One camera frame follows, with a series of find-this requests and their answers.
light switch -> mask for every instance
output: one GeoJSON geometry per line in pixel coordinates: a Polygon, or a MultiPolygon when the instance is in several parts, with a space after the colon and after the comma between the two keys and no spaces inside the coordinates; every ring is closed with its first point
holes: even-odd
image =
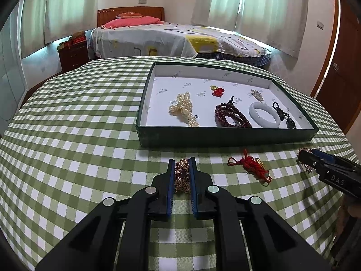
{"type": "Polygon", "coordinates": [[[324,29],[324,24],[320,21],[317,21],[317,27],[320,28],[320,29],[324,29]]]}

wooden door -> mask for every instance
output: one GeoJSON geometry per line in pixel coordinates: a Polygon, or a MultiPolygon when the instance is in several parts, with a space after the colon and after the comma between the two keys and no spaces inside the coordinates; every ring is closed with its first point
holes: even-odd
{"type": "Polygon", "coordinates": [[[316,99],[344,133],[361,109],[361,25],[345,0],[333,61],[316,99]]]}

green and white gingham tablecloth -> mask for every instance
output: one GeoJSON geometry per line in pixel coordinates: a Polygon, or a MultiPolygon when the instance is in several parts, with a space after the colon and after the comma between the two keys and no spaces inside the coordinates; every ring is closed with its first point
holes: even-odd
{"type": "MultiPolygon", "coordinates": [[[[31,270],[104,198],[132,196],[167,170],[169,158],[194,156],[201,171],[234,196],[259,195],[319,253],[328,256],[341,193],[297,163],[300,147],[320,146],[357,161],[349,141],[313,98],[264,70],[232,61],[129,57],[91,61],[47,81],[16,114],[0,141],[0,227],[31,270]],[[248,146],[270,170],[262,186],[241,166],[239,148],[146,150],[135,120],[155,61],[197,62],[276,78],[318,125],[309,143],[248,146]]],[[[196,221],[189,195],[175,195],[169,222],[152,224],[150,270],[215,270],[212,221],[196,221]]]]}

red and gold charm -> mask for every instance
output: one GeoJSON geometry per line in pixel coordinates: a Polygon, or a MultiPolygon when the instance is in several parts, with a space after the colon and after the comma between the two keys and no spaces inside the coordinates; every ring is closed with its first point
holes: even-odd
{"type": "Polygon", "coordinates": [[[219,88],[217,86],[211,86],[211,90],[213,90],[213,93],[212,93],[213,96],[216,96],[218,98],[223,96],[223,93],[224,93],[223,88],[219,88]]]}

white jade bangle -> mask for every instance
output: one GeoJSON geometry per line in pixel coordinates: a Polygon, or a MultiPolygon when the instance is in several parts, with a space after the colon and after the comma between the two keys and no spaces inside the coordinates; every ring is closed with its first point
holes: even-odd
{"type": "Polygon", "coordinates": [[[255,102],[251,104],[248,112],[250,113],[250,116],[252,117],[254,122],[257,123],[260,127],[278,128],[281,124],[281,119],[279,119],[279,115],[277,114],[276,110],[270,106],[267,106],[266,104],[255,102]],[[261,116],[258,115],[256,109],[260,109],[270,113],[276,122],[269,122],[266,119],[263,119],[261,116]]]}

